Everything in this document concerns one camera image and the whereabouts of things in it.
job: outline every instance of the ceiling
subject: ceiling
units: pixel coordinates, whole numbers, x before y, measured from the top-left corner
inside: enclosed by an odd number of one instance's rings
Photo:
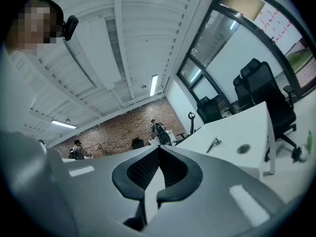
[[[72,39],[11,54],[37,96],[22,132],[51,145],[73,132],[52,120],[70,119],[80,128],[155,100],[149,96],[153,75],[156,94],[163,94],[199,2],[53,1],[65,21],[70,15],[79,19]]]

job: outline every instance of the desk leg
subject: desk leg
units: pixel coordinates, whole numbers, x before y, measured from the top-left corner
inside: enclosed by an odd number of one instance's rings
[[[269,147],[270,147],[270,174],[273,175],[276,171],[276,140],[275,140],[275,133],[273,132],[273,126],[270,118],[270,114],[267,110],[268,115],[268,140],[269,140]]]

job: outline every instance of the red brick wall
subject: red brick wall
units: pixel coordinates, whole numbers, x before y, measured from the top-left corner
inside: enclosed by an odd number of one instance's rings
[[[175,111],[164,97],[105,121],[53,148],[59,151],[62,158],[68,158],[69,149],[74,146],[74,140],[79,139],[83,148],[100,143],[108,155],[127,152],[132,150],[132,140],[136,137],[144,140],[145,146],[149,145],[148,140],[153,137],[152,119],[162,122],[167,130],[172,130],[174,135],[185,132]],[[100,146],[88,149],[87,152],[93,154],[94,157],[103,156]]]

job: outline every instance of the green bottle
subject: green bottle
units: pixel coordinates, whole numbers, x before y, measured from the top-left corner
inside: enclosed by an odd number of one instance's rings
[[[307,150],[308,150],[308,154],[310,155],[312,151],[312,132],[311,131],[308,132]]]

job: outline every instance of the desk surface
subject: desk surface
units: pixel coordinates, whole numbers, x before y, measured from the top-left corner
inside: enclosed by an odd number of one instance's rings
[[[267,135],[267,105],[263,102],[241,113],[205,124],[177,147],[220,158],[239,167],[254,168],[264,162]],[[216,136],[222,143],[206,153]],[[243,144],[249,144],[251,148],[241,155],[237,149]]]

